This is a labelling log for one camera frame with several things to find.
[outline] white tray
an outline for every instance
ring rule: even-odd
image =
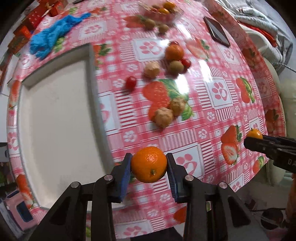
[[[21,155],[40,207],[51,208],[73,181],[91,183],[111,172],[97,93],[90,44],[56,57],[22,82]]]

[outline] blue gripper pad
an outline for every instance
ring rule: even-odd
[[[131,153],[126,153],[122,163],[115,166],[111,172],[114,183],[109,189],[110,202],[121,203],[126,196],[126,191],[131,177]]]

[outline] red cloth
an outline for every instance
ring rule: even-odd
[[[276,47],[277,46],[277,44],[276,44],[276,40],[274,39],[274,37],[272,37],[268,32],[266,32],[265,30],[262,30],[262,29],[260,29],[260,28],[258,28],[258,27],[254,27],[254,26],[252,26],[252,25],[250,25],[250,24],[247,24],[247,23],[242,23],[242,22],[240,22],[241,24],[243,24],[243,25],[245,25],[245,26],[247,26],[248,28],[250,28],[250,29],[253,29],[253,30],[255,30],[255,31],[257,31],[257,32],[259,32],[259,33],[261,33],[261,34],[263,34],[267,39],[268,39],[268,41],[271,43],[271,45],[273,46],[273,47]]]

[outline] metal screw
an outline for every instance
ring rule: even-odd
[[[194,179],[194,177],[192,175],[186,175],[185,179],[187,181],[192,181]]]
[[[104,179],[106,181],[111,181],[113,179],[113,176],[112,175],[106,175],[106,176],[104,176]]]
[[[227,184],[225,182],[220,182],[219,187],[225,189],[225,188],[227,188]]]
[[[78,187],[79,186],[79,182],[72,182],[71,183],[71,187],[72,188],[76,188],[76,187]]]

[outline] wire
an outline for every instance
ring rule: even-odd
[[[291,71],[293,71],[293,72],[296,73],[296,70],[290,68],[289,66],[287,66],[287,65],[285,65],[285,64],[282,64],[282,63],[272,63],[272,65],[273,65],[273,66],[275,66],[275,65],[281,65],[281,66],[284,66],[284,67],[286,67],[287,69],[289,69],[289,70],[291,70]]]

